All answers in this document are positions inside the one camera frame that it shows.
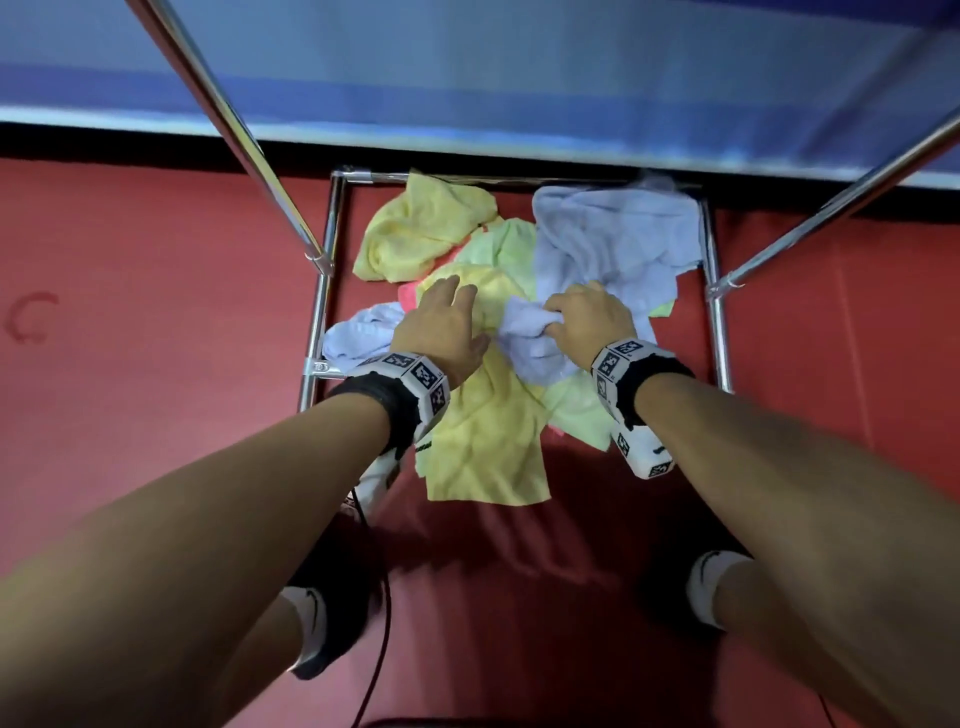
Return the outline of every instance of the pile of cloth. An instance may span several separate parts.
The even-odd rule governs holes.
[[[431,500],[527,505],[550,498],[540,432],[553,427],[606,450],[613,419],[590,375],[543,333],[559,313],[542,304],[573,283],[599,280],[656,342],[651,316],[668,316],[679,274],[702,258],[699,207],[656,177],[617,188],[543,187],[536,225],[499,217],[484,189],[411,173],[373,216],[353,267],[363,280],[402,283],[397,301],[332,327],[323,356],[349,372],[390,348],[404,312],[434,280],[477,286],[474,333],[493,343],[453,393],[444,418],[417,446]]]

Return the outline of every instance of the yellow towel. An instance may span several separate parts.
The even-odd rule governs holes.
[[[503,306],[523,292],[503,271],[489,265],[449,263],[418,286],[418,297],[436,279],[460,276],[477,287],[474,333],[493,334]],[[543,388],[523,384],[491,343],[483,365],[450,397],[450,406],[417,453],[417,472],[430,500],[479,500],[529,505],[550,498],[540,451],[540,431],[549,413],[540,404]]]
[[[353,273],[392,283],[421,279],[435,258],[495,217],[487,190],[411,172],[407,188],[367,225]]]

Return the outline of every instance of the metal frame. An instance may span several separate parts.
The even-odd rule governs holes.
[[[213,125],[223,135],[244,169],[261,184],[280,208],[300,241],[305,245],[307,259],[318,270],[319,278],[314,297],[313,317],[310,322],[310,338],[307,343],[306,362],[300,385],[300,411],[302,411],[316,402],[321,380],[343,376],[320,359],[318,354],[326,331],[330,281],[334,273],[333,261],[348,186],[351,184],[405,184],[407,173],[381,173],[350,168],[334,171],[330,177],[330,202],[327,209],[324,243],[321,247],[267,159],[264,158],[256,139],[217,84],[196,43],[187,33],[168,0],[127,0],[127,4],[174,70],[180,74],[180,78],[196,97]],[[733,388],[727,324],[723,310],[724,297],[734,288],[740,287],[740,281],[761,265],[826,225],[856,212],[923,167],[931,159],[943,154],[958,141],[960,141],[960,107],[948,114],[943,121],[915,143],[845,188],[827,201],[816,214],[722,278],[710,210],[707,201],[701,199],[704,274],[707,278],[706,301],[716,382],[721,389],[732,392]],[[577,182],[604,184],[596,180],[564,178],[492,178],[452,175],[441,176],[441,179],[459,184],[482,184],[493,187],[531,187]]]

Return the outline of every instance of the black baseboard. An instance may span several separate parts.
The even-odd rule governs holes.
[[[383,171],[416,168],[465,175],[631,179],[634,167],[474,157],[265,141],[264,154],[281,176],[323,178],[343,164]],[[126,166],[241,173],[240,164],[219,137],[117,132],[27,124],[0,124],[0,157],[93,162]],[[780,177],[671,172],[700,184],[715,207],[809,214],[845,185],[841,182]],[[881,220],[960,223],[960,191],[899,187],[865,207],[861,216]]]

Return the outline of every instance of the black cable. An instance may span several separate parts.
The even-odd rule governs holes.
[[[820,695],[819,693],[817,693],[817,697],[820,698],[820,704],[821,704],[821,705],[823,706],[823,708],[824,708],[824,715],[827,716],[827,721],[828,721],[829,724],[830,724],[830,728],[837,728],[837,724],[836,724],[835,722],[833,722],[833,713],[830,712],[830,707],[829,707],[829,705],[827,705],[827,699],[824,698],[824,697],[823,697],[822,695]]]
[[[373,529],[370,527],[367,516],[363,512],[363,507],[360,505],[360,498],[357,497],[356,488],[353,489],[353,505],[356,506],[357,515],[360,516],[360,522],[364,524],[371,538],[373,538]],[[380,670],[383,668],[384,658],[387,656],[387,643],[390,641],[390,622],[394,610],[393,600],[390,596],[390,571],[387,568],[387,560],[385,557],[381,560],[381,563],[383,564],[383,573],[380,574],[380,579],[383,583],[383,644],[380,645],[380,654],[376,658],[376,665],[373,666],[373,675],[370,678],[370,684],[367,686],[367,694],[363,696],[363,700],[360,702],[360,708],[357,710],[356,718],[353,719],[352,728],[360,727],[364,713],[367,712],[367,706],[370,705],[370,699],[373,696],[373,689],[376,687],[376,681],[380,677]]]

